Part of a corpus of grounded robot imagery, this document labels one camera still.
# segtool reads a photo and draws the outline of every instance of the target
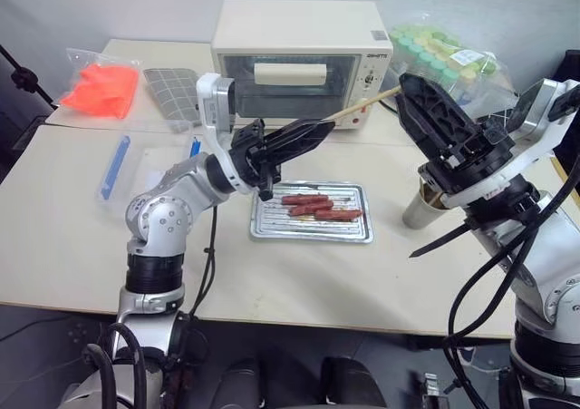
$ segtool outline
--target metal baking tray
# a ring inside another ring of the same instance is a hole
[[[327,194],[333,209],[362,209],[354,221],[315,220],[314,216],[290,217],[290,205],[282,205],[289,194]],[[250,233],[259,239],[318,239],[349,243],[370,243],[372,226],[369,202],[363,187],[349,182],[280,182],[274,186],[274,197],[263,202],[254,196]]]

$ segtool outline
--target sticker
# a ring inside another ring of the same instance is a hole
[[[470,49],[463,49],[449,56],[449,58],[452,58],[462,66],[467,66],[470,63],[476,62],[482,57],[485,57],[485,55],[476,51],[471,51]]]
[[[371,30],[372,38],[374,40],[389,40],[387,34],[383,30]]]

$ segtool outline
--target orange plastic bag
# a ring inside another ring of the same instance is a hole
[[[61,105],[93,116],[123,119],[129,112],[139,72],[129,66],[90,64],[79,72],[80,80]]]

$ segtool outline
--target blue marker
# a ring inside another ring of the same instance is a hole
[[[127,150],[129,149],[130,144],[131,138],[128,135],[124,135],[121,139],[121,143],[119,143],[119,146],[117,147],[115,157],[111,162],[105,181],[101,186],[101,195],[105,200],[109,200],[109,197],[111,196],[112,188],[115,186],[115,181],[117,180],[119,170],[121,169],[125,155],[127,155]]]
[[[193,143],[191,144],[191,151],[189,152],[189,157],[195,157],[199,154],[199,148],[201,147],[201,141],[196,137],[193,138]]]

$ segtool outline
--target hot dog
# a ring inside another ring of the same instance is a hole
[[[323,202],[309,203],[308,205],[300,205],[288,211],[291,216],[303,216],[304,214],[315,214],[319,209],[330,209],[334,205],[331,200]]]
[[[328,196],[325,194],[296,194],[294,196],[283,196],[282,205],[307,205],[326,200],[328,200]]]
[[[319,209],[314,214],[317,220],[352,221],[363,214],[359,209]]]

